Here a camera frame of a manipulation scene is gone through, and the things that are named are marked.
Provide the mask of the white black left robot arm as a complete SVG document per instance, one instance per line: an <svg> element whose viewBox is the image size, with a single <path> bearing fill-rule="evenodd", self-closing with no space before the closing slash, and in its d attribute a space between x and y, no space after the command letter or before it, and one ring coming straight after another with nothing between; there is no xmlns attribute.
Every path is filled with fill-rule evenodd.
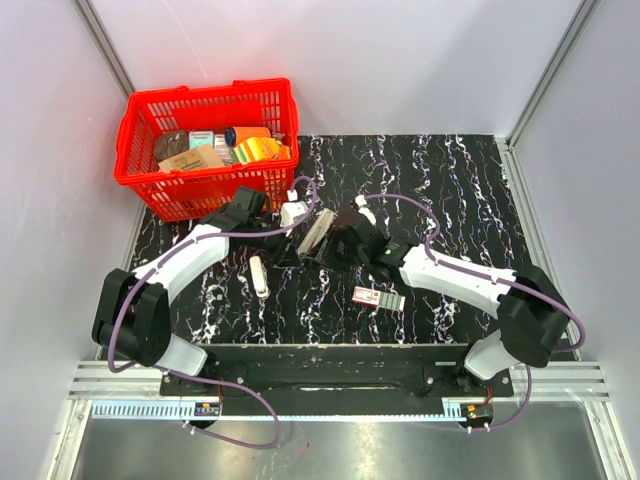
<svg viewBox="0 0 640 480"><path fill-rule="evenodd" d="M182 384L195 395L211 392L217 381L207 352L172 332L170 306L205 270L226 259L233 249L250 246L281 253L293 227L310 207L293 190L280 209L280 227L269 229L262 213L267 196L239 188L229 203L203 217L192 231L163 255L129 272L111 271L105 278L92 327L92 340L112 361L182 373Z"/></svg>

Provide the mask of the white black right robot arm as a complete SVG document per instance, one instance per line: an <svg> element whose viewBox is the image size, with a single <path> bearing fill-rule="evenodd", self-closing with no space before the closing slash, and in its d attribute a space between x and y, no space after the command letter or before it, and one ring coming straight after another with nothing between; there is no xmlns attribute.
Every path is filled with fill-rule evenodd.
<svg viewBox="0 0 640 480"><path fill-rule="evenodd" d="M380 281L457 299L496 319L497 330L472 343L454 373L468 396L519 363L546 367L569 323L567 305L540 268L516 272L429 252L416 241L385 236L370 215L355 210L333 220L317 259L331 270L360 267Z"/></svg>

